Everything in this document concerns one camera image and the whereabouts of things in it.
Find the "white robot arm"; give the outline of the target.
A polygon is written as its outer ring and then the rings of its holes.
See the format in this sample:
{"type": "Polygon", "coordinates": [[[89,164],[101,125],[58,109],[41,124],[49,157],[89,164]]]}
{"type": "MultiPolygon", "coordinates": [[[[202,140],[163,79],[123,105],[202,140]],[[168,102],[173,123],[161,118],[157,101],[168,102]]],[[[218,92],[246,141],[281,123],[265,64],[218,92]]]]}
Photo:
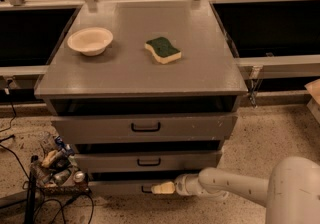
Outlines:
{"type": "Polygon", "coordinates": [[[302,157],[283,159],[267,179],[208,167],[156,184],[151,192],[214,200],[233,193],[265,207],[265,224],[320,224],[320,165],[302,157]]]}

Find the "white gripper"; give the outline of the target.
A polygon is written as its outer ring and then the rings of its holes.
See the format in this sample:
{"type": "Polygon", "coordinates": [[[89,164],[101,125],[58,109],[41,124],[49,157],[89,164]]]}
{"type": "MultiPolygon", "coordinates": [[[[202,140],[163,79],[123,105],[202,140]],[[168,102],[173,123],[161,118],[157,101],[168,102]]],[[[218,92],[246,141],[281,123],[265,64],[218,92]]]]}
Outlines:
{"type": "Polygon", "coordinates": [[[153,185],[151,192],[157,195],[170,195],[175,192],[175,189],[181,196],[199,196],[202,192],[197,174],[182,174],[175,179],[174,183],[169,181],[153,185]]]}

